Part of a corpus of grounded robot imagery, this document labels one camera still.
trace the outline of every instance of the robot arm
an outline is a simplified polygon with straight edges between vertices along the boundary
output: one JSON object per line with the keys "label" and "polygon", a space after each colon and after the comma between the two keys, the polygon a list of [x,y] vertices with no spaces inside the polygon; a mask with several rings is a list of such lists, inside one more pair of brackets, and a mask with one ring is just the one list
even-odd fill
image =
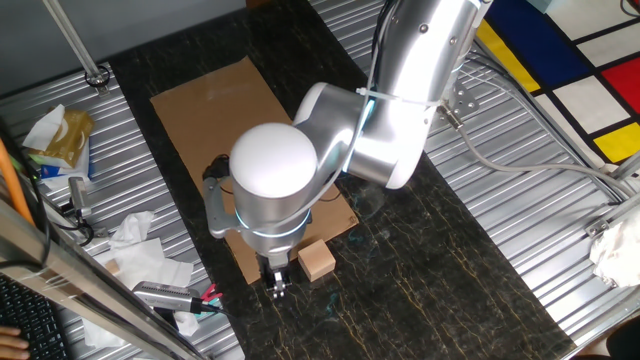
{"label": "robot arm", "polygon": [[[409,180],[437,108],[455,106],[451,94],[458,69],[489,7],[480,0],[390,4],[374,44],[369,86],[361,95],[314,85],[293,126],[271,123],[249,130],[234,145],[228,169],[217,164],[222,176],[205,178],[212,235],[239,231],[258,253],[275,297],[284,294],[289,252],[302,239],[309,208],[340,171],[390,189]],[[235,214],[225,213],[222,205],[219,184],[225,176],[233,182]]]}

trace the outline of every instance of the white tissue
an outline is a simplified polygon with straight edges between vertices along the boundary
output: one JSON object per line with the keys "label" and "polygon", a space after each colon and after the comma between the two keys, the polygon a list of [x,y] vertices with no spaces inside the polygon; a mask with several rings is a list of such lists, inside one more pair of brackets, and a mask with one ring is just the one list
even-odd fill
{"label": "white tissue", "polygon": [[[141,281],[187,287],[191,281],[193,264],[165,259],[160,239],[144,241],[152,219],[153,212],[127,216],[109,241],[111,250],[96,255],[94,259],[103,265],[115,260],[120,271],[114,276],[129,289],[133,289]],[[178,314],[176,313],[176,323],[182,335],[191,336],[198,330],[195,315]],[[88,346],[100,348],[126,344],[124,340],[90,321],[82,319],[82,322],[85,344]]]}
{"label": "white tissue", "polygon": [[45,151],[51,140],[58,132],[62,118],[64,117],[64,106],[58,105],[53,111],[38,120],[27,137],[22,142],[22,146]]}
{"label": "white tissue", "polygon": [[593,273],[609,286],[640,284],[640,208],[626,220],[606,230],[591,246]]}
{"label": "white tissue", "polygon": [[109,240],[111,249],[130,246],[146,240],[147,231],[151,227],[151,220],[153,220],[153,212],[151,211],[127,215],[111,237],[111,240]]}
{"label": "white tissue", "polygon": [[192,313],[176,311],[173,317],[176,319],[178,331],[184,336],[191,336],[200,328],[196,316]]}

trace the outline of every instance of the keyboard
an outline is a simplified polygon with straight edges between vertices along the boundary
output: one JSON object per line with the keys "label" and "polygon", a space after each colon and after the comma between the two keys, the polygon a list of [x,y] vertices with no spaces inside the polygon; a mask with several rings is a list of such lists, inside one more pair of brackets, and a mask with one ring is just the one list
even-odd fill
{"label": "keyboard", "polygon": [[71,359],[56,309],[48,299],[3,275],[0,299],[0,325],[22,330],[30,360]]}

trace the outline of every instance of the yellow square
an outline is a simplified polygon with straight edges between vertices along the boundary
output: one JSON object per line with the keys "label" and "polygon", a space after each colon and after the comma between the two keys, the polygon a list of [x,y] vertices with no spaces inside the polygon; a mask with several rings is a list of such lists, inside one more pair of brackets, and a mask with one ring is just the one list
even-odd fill
{"label": "yellow square", "polygon": [[594,142],[609,160],[616,163],[640,151],[640,125],[627,125],[600,136]]}

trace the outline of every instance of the black marble surface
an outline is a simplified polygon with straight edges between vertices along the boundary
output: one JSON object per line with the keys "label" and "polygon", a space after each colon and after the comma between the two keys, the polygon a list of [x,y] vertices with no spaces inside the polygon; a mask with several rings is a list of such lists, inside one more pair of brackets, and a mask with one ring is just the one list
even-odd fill
{"label": "black marble surface", "polygon": [[573,347],[427,158],[397,191],[341,176],[361,224],[329,242],[332,274],[311,284],[295,262],[284,301],[246,285],[208,234],[149,99],[247,55],[292,118],[314,83],[352,90],[366,80],[306,0],[275,0],[109,61],[224,305],[246,324],[252,359],[552,359]]}

